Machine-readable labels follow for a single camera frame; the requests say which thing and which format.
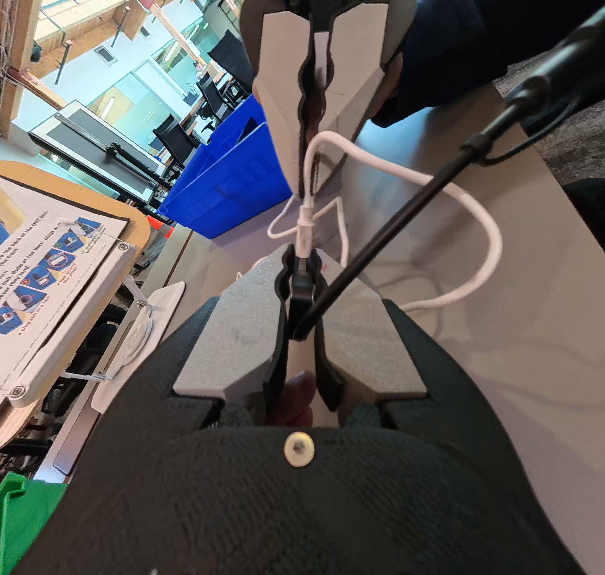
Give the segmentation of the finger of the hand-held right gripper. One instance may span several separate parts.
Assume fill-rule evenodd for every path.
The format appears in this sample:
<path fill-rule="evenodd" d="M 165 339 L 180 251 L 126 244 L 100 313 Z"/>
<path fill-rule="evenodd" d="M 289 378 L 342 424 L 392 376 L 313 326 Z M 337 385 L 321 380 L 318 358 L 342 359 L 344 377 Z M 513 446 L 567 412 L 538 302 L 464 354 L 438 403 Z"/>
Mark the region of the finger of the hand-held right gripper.
<path fill-rule="evenodd" d="M 314 62 L 312 27 L 294 12 L 263 17 L 260 63 L 254 85 L 283 176 L 291 192 L 304 195 L 303 161 L 310 114 L 308 74 Z"/>
<path fill-rule="evenodd" d="M 319 132 L 356 139 L 384 76 L 381 57 L 388 11 L 386 3 L 360 3 L 335 18 L 329 42 L 333 73 Z"/>

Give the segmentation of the green plastic bin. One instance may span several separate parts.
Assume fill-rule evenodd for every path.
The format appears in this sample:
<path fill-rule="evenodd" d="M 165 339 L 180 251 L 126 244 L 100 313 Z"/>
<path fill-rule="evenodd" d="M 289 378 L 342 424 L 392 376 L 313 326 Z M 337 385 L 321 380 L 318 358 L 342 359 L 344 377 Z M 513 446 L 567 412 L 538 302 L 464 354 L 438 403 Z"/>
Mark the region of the green plastic bin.
<path fill-rule="evenodd" d="M 19 563 L 66 489 L 66 484 L 6 474 L 1 482 L 1 574 L 10 574 Z"/>

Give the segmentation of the person's right hand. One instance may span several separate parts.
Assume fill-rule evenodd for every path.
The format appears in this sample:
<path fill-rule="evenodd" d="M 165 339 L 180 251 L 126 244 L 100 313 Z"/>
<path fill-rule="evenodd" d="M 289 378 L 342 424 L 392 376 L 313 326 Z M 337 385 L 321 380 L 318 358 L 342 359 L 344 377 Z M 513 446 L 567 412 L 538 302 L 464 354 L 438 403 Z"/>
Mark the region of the person's right hand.
<path fill-rule="evenodd" d="M 398 111 L 401 73 L 404 65 L 404 54 L 398 52 L 385 70 L 383 79 L 374 94 L 360 126 L 368 121 L 381 128 L 399 122 L 402 117 Z"/>

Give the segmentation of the person's left hand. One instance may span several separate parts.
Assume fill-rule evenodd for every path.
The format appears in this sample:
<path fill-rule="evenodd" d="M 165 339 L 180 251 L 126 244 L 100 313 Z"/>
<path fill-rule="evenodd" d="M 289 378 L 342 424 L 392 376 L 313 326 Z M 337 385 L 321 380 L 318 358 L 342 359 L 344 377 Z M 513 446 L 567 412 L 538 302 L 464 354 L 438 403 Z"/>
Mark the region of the person's left hand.
<path fill-rule="evenodd" d="M 284 384 L 274 410 L 267 416 L 267 424 L 290 428 L 311 428 L 314 422 L 311 403 L 315 393 L 314 373 L 311 371 L 300 372 Z"/>

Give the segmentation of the grey aluminium framed case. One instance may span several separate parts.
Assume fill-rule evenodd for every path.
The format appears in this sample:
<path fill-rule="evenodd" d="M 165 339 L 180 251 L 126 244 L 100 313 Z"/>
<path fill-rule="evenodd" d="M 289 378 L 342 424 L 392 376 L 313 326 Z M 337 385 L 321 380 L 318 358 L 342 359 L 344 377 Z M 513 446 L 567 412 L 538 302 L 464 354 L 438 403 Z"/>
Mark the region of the grey aluminium framed case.
<path fill-rule="evenodd" d="M 78 101 L 28 131 L 28 137 L 148 213 L 157 212 L 171 189 L 161 161 Z"/>

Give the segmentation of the blue plastic bin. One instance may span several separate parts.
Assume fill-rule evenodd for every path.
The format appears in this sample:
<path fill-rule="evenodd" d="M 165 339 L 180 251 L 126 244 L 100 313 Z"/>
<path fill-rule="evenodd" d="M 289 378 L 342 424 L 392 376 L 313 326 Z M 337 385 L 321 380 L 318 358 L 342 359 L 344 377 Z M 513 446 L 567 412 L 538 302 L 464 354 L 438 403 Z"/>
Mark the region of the blue plastic bin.
<path fill-rule="evenodd" d="M 158 212 L 213 239 L 292 195 L 253 95 L 186 164 Z"/>

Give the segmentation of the orange traffic cone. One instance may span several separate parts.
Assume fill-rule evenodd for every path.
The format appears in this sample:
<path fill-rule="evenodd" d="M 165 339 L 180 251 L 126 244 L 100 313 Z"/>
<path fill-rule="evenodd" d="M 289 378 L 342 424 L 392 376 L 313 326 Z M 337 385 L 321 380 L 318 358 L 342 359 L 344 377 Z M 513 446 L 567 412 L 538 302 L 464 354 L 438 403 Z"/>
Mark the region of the orange traffic cone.
<path fill-rule="evenodd" d="M 170 238 L 171 234 L 175 230 L 173 226 L 171 226 L 168 223 L 165 223 L 151 215 L 147 215 L 147 221 L 149 223 L 149 226 L 153 230 L 158 232 L 159 235 L 161 235 L 166 240 L 168 240 Z"/>

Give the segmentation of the black office chair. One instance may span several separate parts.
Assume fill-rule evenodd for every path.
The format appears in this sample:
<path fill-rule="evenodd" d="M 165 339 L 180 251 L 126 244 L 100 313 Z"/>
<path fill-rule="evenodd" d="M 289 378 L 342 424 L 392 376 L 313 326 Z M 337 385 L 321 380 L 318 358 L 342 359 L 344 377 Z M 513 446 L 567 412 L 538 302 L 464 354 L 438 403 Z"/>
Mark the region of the black office chair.
<path fill-rule="evenodd" d="M 200 141 L 187 134 L 172 115 L 168 115 L 158 127 L 153 129 L 153 134 L 170 154 L 171 159 L 166 164 L 166 172 L 171 171 L 175 165 L 183 170 L 188 158 L 200 146 Z"/>
<path fill-rule="evenodd" d="M 212 110 L 214 117 L 219 123 L 223 123 L 235 110 L 233 106 L 221 95 L 209 73 L 205 72 L 202 74 L 197 81 L 197 85 Z"/>
<path fill-rule="evenodd" d="M 228 29 L 217 44 L 209 50 L 210 58 L 228 72 L 248 93 L 252 93 L 255 74 L 248 59 L 245 46 Z"/>

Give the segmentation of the printed instruction sheet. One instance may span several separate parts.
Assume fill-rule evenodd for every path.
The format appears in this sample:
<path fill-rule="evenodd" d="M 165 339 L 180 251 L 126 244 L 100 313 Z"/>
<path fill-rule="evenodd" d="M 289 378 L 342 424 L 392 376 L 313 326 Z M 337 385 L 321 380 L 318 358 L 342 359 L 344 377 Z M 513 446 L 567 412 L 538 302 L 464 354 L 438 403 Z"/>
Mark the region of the printed instruction sheet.
<path fill-rule="evenodd" d="M 1 178 L 1 395 L 55 334 L 128 225 Z"/>

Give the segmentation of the person's right forearm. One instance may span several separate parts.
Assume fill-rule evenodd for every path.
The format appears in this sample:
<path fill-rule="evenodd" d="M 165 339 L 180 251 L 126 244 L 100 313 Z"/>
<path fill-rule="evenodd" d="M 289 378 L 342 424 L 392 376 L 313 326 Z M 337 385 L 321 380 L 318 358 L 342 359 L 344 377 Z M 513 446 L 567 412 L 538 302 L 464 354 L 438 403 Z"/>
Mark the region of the person's right forearm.
<path fill-rule="evenodd" d="M 397 51 L 404 54 L 398 111 L 406 118 L 503 77 L 603 6 L 604 0 L 418 0 Z"/>

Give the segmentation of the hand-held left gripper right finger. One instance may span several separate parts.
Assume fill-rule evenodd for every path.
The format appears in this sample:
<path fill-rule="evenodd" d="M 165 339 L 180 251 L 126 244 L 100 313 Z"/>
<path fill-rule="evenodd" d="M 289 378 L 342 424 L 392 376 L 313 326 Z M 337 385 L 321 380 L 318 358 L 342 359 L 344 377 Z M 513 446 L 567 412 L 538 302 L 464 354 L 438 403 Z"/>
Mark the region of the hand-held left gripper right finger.
<path fill-rule="evenodd" d="M 330 411 L 428 391 L 381 296 L 355 279 L 314 327 L 317 390 Z"/>

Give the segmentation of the grey usb hub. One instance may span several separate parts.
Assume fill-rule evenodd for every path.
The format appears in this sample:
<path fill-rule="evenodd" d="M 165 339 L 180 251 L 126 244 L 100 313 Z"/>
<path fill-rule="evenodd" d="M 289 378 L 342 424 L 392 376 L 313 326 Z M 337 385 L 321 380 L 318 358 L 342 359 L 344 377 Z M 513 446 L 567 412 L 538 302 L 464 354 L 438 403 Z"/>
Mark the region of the grey usb hub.
<path fill-rule="evenodd" d="M 291 315 L 303 315 L 325 292 L 328 284 L 322 272 L 323 261 L 319 249 L 312 248 L 306 259 L 296 256 L 293 249 L 291 252 L 286 260 L 291 287 L 290 312 Z"/>

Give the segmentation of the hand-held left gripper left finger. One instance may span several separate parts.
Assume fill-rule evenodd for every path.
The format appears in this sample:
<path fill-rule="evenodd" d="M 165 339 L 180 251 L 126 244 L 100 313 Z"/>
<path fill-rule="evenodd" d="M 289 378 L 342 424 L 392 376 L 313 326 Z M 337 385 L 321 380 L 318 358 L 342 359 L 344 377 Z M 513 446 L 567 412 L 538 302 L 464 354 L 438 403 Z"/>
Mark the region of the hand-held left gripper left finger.
<path fill-rule="evenodd" d="M 294 246 L 283 245 L 226 288 L 173 390 L 269 413 L 285 382 L 286 300 Z"/>

